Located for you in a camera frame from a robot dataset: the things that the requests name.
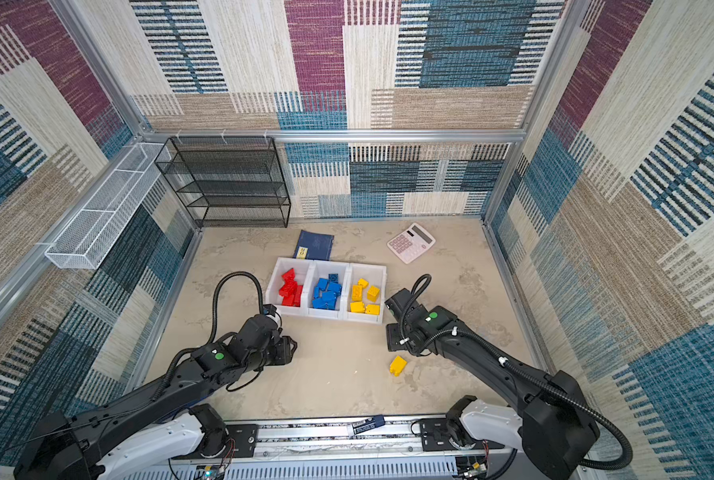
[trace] table surface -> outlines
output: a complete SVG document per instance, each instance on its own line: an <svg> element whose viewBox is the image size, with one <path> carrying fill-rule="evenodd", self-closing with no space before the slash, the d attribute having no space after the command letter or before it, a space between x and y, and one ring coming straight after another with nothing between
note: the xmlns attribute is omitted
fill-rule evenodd
<svg viewBox="0 0 714 480"><path fill-rule="evenodd" d="M210 332L213 290L235 270L256 275L266 290L277 257L291 256L300 230L333 234L331 260L387 266L386 295L410 289L421 274L432 282L419 301L441 305L501 349L530 361L504 284L479 220L429 217L419 221L437 244L405 265L386 242L410 220L290 224L288 228L208 228L187 274L147 380L160 376L172 356L205 343ZM232 279L219 298L218 333L237 331L256 310L249 280ZM393 322L386 311L384 324ZM397 353L386 349L383 326L285 316L284 334L299 343L293 361L264 370L239 392L223 389L209 402L230 419L302 418L447 412L464 395L504 405L493 390L450 360L400 355L409 361L399 377L389 373ZM252 378L243 375L239 384Z"/></svg>

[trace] white plastic bin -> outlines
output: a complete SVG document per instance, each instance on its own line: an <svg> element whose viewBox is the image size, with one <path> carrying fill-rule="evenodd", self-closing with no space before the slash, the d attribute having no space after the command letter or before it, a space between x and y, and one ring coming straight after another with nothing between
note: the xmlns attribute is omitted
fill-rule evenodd
<svg viewBox="0 0 714 480"><path fill-rule="evenodd" d="M381 325L383 323L385 292L386 290L386 266L383 265L366 265L366 264L350 264L352 267L352 279L349 284L349 305L346 308L345 320L352 322L365 322ZM370 286L377 286L381 289L379 294L378 304L381 306L381 311L378 315L368 315L367 313L352 313L352 285L356 284L359 279L365 279L370 283ZM368 289L362 291L362 302L366 305L373 302L368 300Z"/></svg>
<svg viewBox="0 0 714 480"><path fill-rule="evenodd" d="M264 303L272 303L277 307L277 312L280 315L300 315L305 316L309 312L309 304L312 300L312 295L307 290L311 283L309 278L314 271L314 260L300 260L296 258L278 258L277 264L274 266L272 277L269 279L266 287L266 295ZM279 289L285 284L285 280L281 276L288 270L295 271L295 281L299 285L304 285L301 293L301 306L283 306L283 297L279 294Z"/></svg>
<svg viewBox="0 0 714 480"><path fill-rule="evenodd" d="M343 264L341 262L325 262L323 260L313 260L314 266L312 268L312 276L308 279L309 283L304 285L304 291L309 289L308 297L306 299L306 304L309 307L309 316L315 318L326 318L332 320L343 320L346 315L346 307L348 303L348 298L345 296L348 288L347 285L350 282L350 264ZM319 279L328 278L328 274L339 274L339 283L341 283L341 295L335 299L335 310L324 310L319 308L312 308L312 295L314 294L315 286Z"/></svg>

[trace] yellow toy brick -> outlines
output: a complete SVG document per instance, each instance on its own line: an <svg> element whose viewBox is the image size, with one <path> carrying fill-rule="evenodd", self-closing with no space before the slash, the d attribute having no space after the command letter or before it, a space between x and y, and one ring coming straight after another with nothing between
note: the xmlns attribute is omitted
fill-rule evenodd
<svg viewBox="0 0 714 480"><path fill-rule="evenodd" d="M379 301L379 293L381 293L381 289L378 288L377 286L373 285L368 289L367 297L368 300L371 302L378 302Z"/></svg>
<svg viewBox="0 0 714 480"><path fill-rule="evenodd" d="M392 360L391 365L389 366L389 373L394 376L400 376L400 373L402 373L402 370L405 368L406 365L408 365L408 362L404 360L401 356L397 355L395 359Z"/></svg>

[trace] calculator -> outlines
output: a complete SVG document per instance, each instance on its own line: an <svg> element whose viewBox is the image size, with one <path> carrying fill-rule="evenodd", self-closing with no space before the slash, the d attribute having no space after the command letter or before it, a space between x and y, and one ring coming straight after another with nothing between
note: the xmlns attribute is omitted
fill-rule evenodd
<svg viewBox="0 0 714 480"><path fill-rule="evenodd" d="M429 251L436 241L421 225L413 223L386 245L396 256L400 257L400 260L409 264Z"/></svg>

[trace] white wire basket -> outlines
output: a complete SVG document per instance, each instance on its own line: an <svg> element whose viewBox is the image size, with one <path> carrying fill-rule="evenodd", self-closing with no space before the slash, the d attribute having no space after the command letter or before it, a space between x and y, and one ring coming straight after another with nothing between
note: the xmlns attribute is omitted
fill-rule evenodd
<svg viewBox="0 0 714 480"><path fill-rule="evenodd" d="M160 173L154 159L170 158L162 144L140 143L64 227L45 256L58 268L96 270L131 221Z"/></svg>

